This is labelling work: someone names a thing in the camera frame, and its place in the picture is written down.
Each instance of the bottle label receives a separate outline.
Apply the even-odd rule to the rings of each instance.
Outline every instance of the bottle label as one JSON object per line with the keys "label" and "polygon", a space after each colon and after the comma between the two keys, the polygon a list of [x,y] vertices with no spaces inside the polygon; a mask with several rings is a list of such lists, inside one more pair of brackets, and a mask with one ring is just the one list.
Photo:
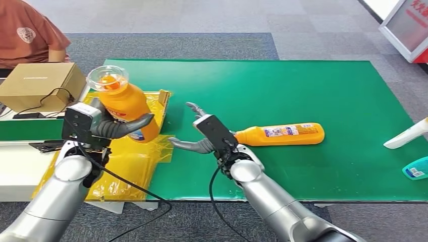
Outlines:
{"label": "bottle label", "polygon": [[134,131],[134,132],[128,134],[128,136],[129,136],[129,138],[131,138],[133,140],[137,140],[137,141],[144,140],[144,135],[141,132],[141,130]]}
{"label": "bottle label", "polygon": [[421,175],[425,175],[425,173],[423,173],[422,171],[420,171],[420,170],[417,170],[415,167],[413,167],[413,168],[411,168],[411,169],[409,169],[410,170],[410,172],[415,176],[415,177],[418,177],[418,176],[421,176]]}
{"label": "bottle label", "polygon": [[266,137],[278,137],[284,135],[316,134],[318,130],[312,124],[270,126],[264,128]]}
{"label": "bottle label", "polygon": [[110,110],[110,109],[107,109],[107,110],[112,114],[112,116],[115,116],[115,117],[125,117],[126,116],[126,113],[115,112],[115,111]]}

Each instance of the cardboard box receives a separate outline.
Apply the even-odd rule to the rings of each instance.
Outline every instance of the cardboard box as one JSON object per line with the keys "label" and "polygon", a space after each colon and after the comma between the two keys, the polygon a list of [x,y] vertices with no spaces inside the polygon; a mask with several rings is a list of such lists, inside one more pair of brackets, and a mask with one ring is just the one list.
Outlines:
{"label": "cardboard box", "polygon": [[[86,78],[75,63],[19,64],[0,85],[0,102],[15,112],[40,106],[40,100],[62,87],[77,100]],[[42,102],[42,107],[28,112],[54,112],[69,103],[69,93],[55,90]]]}

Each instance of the green table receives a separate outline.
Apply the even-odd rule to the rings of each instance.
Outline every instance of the green table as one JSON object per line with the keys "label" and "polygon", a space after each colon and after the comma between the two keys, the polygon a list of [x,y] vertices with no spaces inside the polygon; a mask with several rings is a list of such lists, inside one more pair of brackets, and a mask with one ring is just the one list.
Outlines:
{"label": "green table", "polygon": [[[267,175],[299,200],[428,200],[428,179],[411,181],[401,171],[428,154],[428,143],[421,137],[396,150],[382,146],[413,122],[370,62],[108,59],[105,64],[125,68],[130,81],[146,91],[172,91],[162,133],[182,140],[202,138],[186,101],[235,131],[322,124],[326,139],[319,145],[252,148]],[[212,154],[176,149],[171,163],[157,166],[150,190],[167,199],[208,199],[215,167]],[[224,176],[214,191],[217,199],[243,199]]]}

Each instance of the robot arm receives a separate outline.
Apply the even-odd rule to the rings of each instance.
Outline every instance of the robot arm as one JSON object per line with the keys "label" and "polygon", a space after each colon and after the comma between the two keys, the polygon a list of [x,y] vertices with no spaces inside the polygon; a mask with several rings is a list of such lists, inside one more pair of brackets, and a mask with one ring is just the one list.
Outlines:
{"label": "robot arm", "polygon": [[187,103],[197,113],[193,123],[206,139],[197,143],[170,141],[177,148],[206,154],[214,152],[222,173],[232,179],[249,204],[274,230],[281,241],[291,242],[365,242],[316,216],[264,173],[264,166],[246,146],[214,116],[196,104]]}
{"label": "robot arm", "polygon": [[111,153],[111,139],[146,126],[151,113],[136,121],[117,123],[98,99],[91,105],[67,108],[55,171],[19,217],[0,234],[0,242],[53,242],[62,235],[102,171],[87,158],[105,166]]}

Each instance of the person's arm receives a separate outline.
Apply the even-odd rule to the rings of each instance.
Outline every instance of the person's arm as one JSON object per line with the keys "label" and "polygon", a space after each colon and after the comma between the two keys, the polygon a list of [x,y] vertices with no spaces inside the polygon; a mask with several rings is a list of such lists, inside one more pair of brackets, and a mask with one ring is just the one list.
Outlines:
{"label": "person's arm", "polygon": [[49,49],[49,62],[64,62],[66,57],[66,50],[53,50]]}

